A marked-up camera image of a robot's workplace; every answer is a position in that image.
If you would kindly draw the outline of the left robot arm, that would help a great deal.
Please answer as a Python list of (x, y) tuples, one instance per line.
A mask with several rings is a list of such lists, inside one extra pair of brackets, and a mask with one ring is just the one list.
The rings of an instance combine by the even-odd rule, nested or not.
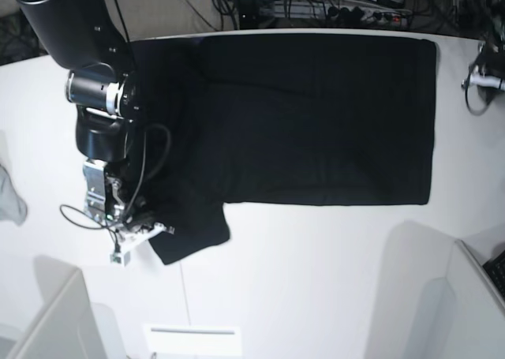
[(504, 92), (504, 0), (459, 0), (459, 9), (469, 12), (461, 29), (481, 40), (462, 87), (477, 87), (481, 98), (490, 103)]

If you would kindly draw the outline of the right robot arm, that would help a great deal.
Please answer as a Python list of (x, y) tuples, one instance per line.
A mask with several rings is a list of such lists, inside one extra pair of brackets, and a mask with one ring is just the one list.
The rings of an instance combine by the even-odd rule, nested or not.
[(117, 29), (105, 0), (16, 0), (46, 52), (68, 70), (65, 97), (77, 109), (76, 143), (85, 157), (85, 214), (115, 242), (154, 237), (165, 226), (140, 197), (161, 169), (147, 158), (150, 133), (170, 131), (145, 121), (137, 64), (125, 29)]

